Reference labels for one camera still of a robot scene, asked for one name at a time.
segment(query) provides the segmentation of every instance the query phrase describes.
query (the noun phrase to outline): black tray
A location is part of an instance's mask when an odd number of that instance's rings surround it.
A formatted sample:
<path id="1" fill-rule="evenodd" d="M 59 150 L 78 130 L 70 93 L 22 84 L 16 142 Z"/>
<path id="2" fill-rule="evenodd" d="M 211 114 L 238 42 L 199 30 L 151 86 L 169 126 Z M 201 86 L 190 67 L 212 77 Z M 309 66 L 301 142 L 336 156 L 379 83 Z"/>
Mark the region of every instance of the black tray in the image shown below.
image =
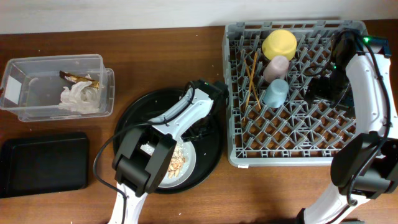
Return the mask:
<path id="1" fill-rule="evenodd" d="M 165 89 L 154 91 L 139 98 L 123 113 L 116 126 L 115 133 L 129 124 L 147 121 L 162 114 L 178 102 L 181 94 L 182 90 L 179 89 Z M 191 176 L 178 186 L 167 189 L 158 188 L 155 191 L 156 193 L 174 194 L 183 192 L 202 183 L 213 172 L 221 158 L 223 133 L 216 118 L 210 118 L 207 122 L 208 126 L 214 130 L 213 134 L 200 140 L 191 141 L 197 154 L 197 162 Z M 113 143 L 114 153 L 118 151 L 123 137 L 122 135 L 115 139 Z"/>
<path id="2" fill-rule="evenodd" d="M 85 188 L 85 133 L 7 140 L 0 152 L 0 198 Z"/>

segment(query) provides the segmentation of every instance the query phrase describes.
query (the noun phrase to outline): round black tray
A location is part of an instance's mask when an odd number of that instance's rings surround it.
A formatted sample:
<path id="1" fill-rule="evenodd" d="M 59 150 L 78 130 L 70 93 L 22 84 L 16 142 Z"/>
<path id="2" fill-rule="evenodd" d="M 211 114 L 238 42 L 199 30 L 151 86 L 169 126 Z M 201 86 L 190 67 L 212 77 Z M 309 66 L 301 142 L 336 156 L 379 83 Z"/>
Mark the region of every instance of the round black tray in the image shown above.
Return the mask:
<path id="1" fill-rule="evenodd" d="M 182 90 L 164 89 L 149 93 L 135 101 L 121 116 L 115 133 L 122 130 L 123 127 L 132 123 L 147 121 L 154 118 L 178 102 Z M 178 186 L 162 189 L 158 188 L 155 192 L 159 194 L 174 194 L 191 189 L 202 183 L 215 169 L 220 161 L 222 154 L 222 129 L 217 118 L 208 119 L 208 127 L 213 130 L 213 134 L 202 137 L 199 140 L 192 140 L 197 154 L 197 161 L 191 176 Z M 121 139 L 124 135 L 113 142 L 114 153 L 119 149 Z"/>

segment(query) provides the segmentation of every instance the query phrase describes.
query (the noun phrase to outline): brown tabletop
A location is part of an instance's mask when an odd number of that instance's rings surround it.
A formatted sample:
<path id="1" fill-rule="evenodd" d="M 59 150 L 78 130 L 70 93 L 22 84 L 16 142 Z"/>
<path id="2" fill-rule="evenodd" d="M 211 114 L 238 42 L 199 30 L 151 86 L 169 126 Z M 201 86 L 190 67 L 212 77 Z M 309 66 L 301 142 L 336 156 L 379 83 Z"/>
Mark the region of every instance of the brown tabletop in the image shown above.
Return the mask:
<path id="1" fill-rule="evenodd" d="M 392 88 L 398 96 L 398 20 L 366 21 L 366 26 L 371 35 L 390 40 Z M 166 87 L 182 88 L 199 78 L 223 80 L 223 32 L 224 27 L 203 27 L 0 35 L 1 72 L 11 58 L 100 54 L 116 80 L 114 111 L 107 118 L 23 123 L 16 115 L 0 111 L 0 143 L 71 131 L 83 131 L 90 139 L 87 188 L 0 199 L 0 223 L 106 223 L 116 192 L 93 177 L 91 167 L 98 149 L 111 137 L 123 111 L 140 96 Z M 98 169 L 116 185 L 113 157 L 110 146 Z M 328 166 L 238 169 L 229 164 L 225 146 L 220 164 L 204 183 L 180 194 L 149 195 L 139 223 L 268 223 L 293 218 L 327 188 L 329 171 Z M 398 223 L 398 194 L 382 195 L 348 218 Z"/>

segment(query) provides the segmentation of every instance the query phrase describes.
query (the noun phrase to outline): white label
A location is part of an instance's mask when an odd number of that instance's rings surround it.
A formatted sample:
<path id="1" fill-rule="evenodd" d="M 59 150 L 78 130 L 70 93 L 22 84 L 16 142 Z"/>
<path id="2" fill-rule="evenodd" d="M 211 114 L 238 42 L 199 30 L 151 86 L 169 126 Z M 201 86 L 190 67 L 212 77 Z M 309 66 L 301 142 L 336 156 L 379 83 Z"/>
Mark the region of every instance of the white label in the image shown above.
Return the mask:
<path id="1" fill-rule="evenodd" d="M 15 78 L 8 77 L 6 93 L 4 97 L 18 105 L 19 94 L 21 93 L 21 86 L 22 84 Z"/>
<path id="2" fill-rule="evenodd" d="M 243 168 L 243 169 L 247 169 L 247 168 L 249 168 L 249 164 L 240 164 L 240 165 L 238 165 L 238 168 Z"/>

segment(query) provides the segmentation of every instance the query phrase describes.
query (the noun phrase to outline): wooden chopstick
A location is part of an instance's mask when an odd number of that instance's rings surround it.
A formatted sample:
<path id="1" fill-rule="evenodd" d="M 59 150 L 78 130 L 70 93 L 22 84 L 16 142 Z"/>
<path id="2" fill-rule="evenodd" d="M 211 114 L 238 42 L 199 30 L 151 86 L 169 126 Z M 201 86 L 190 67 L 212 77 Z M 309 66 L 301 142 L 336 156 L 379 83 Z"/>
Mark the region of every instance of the wooden chopstick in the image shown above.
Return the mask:
<path id="1" fill-rule="evenodd" d="M 244 110 L 246 111 L 246 108 L 248 107 L 249 104 L 249 99 L 250 99 L 250 91 L 251 91 L 251 86 L 253 85 L 253 76 L 254 76 L 254 70 L 256 69 L 256 62 L 257 62 L 257 52 L 254 54 L 254 63 L 253 63 L 253 69 L 251 70 L 251 76 L 250 76 L 250 84 L 249 84 L 249 94 L 248 98 L 246 100 L 246 105 L 244 106 Z"/>
<path id="2" fill-rule="evenodd" d="M 248 67 L 248 64 L 246 63 L 246 59 L 244 59 L 244 63 L 246 64 L 246 72 L 248 73 L 249 78 L 251 78 L 249 67 Z M 257 96 L 256 87 L 254 87 L 254 85 L 253 85 L 252 89 L 253 89 L 253 92 L 254 92 L 254 97 L 256 97 L 257 104 L 259 105 L 259 109 L 261 110 L 261 104 L 260 104 L 260 101 L 259 101 L 259 97 Z"/>

